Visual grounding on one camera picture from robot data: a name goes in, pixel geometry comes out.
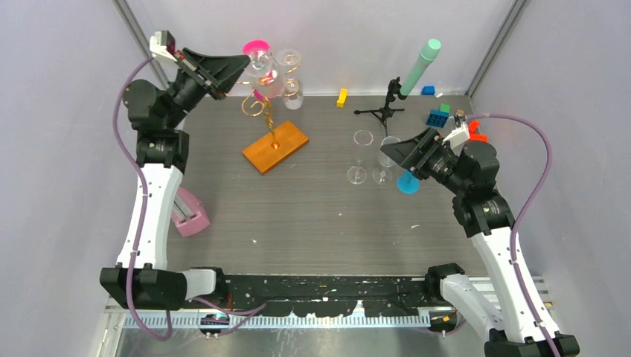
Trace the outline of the clear round wine glass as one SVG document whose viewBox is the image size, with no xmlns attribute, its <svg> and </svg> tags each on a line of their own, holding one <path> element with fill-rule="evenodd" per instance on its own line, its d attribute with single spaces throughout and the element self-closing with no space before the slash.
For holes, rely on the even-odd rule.
<svg viewBox="0 0 631 357">
<path fill-rule="evenodd" d="M 400 142 L 400 139 L 395 136 L 387 136 L 383 138 L 380 146 L 384 146 L 386 144 L 395 144 Z M 393 175 L 390 170 L 396 163 L 390 159 L 386 154 L 382 151 L 379 151 L 377 155 L 378 165 L 372 171 L 373 180 L 379 185 L 386 185 L 392 181 Z"/>
</svg>

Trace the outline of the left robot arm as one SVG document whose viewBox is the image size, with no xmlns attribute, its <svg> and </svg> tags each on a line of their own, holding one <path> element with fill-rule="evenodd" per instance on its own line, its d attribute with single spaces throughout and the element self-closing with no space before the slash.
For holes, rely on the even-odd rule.
<svg viewBox="0 0 631 357">
<path fill-rule="evenodd" d="M 220 268 L 167 268 L 167 235 L 177 191 L 188 161 L 190 136 L 179 124 L 207 95 L 222 100 L 246 69 L 246 55 L 206 56 L 187 48 L 168 50 L 178 71 L 176 79 L 161 90 L 140 80 L 139 65 L 119 91 L 112 118 L 125 106 L 137 134 L 135 154 L 120 144 L 136 171 L 135 204 L 124 246 L 113 267 L 100 271 L 100 285 L 121 307 L 176 311 L 200 297 L 211 308 L 228 298 Z"/>
</svg>

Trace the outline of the clear flute wine glass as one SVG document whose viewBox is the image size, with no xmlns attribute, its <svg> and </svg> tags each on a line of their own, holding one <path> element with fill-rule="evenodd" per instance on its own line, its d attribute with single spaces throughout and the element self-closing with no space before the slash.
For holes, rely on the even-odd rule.
<svg viewBox="0 0 631 357">
<path fill-rule="evenodd" d="M 353 165 L 347 170 L 347 179 L 351 184 L 363 184 L 368 175 L 362 166 L 368 155 L 368 150 L 374 142 L 373 134 L 368 130 L 358 130 L 353 134 Z"/>
</svg>

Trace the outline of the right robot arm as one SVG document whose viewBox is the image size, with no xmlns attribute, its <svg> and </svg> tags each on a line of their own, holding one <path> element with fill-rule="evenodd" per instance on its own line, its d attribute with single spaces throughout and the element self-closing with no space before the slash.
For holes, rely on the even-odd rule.
<svg viewBox="0 0 631 357">
<path fill-rule="evenodd" d="M 455 263 L 428 269 L 427 300 L 454 306 L 484 341 L 486 356 L 577 356 L 576 337 L 561 333 L 523 260 L 516 220 L 496 188 L 496 149 L 468 141 L 455 154 L 436 130 L 425 129 L 380 150 L 416 179 L 432 178 L 454 193 L 454 216 L 482 258 L 498 303 Z"/>
</svg>

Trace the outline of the blue wine glass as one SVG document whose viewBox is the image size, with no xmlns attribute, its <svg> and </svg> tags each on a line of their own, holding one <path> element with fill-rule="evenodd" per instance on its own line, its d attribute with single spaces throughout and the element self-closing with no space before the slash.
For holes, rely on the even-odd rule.
<svg viewBox="0 0 631 357">
<path fill-rule="evenodd" d="M 420 189 L 420 181 L 408 170 L 398 176 L 396 180 L 397 189 L 404 194 L 413 195 Z"/>
</svg>

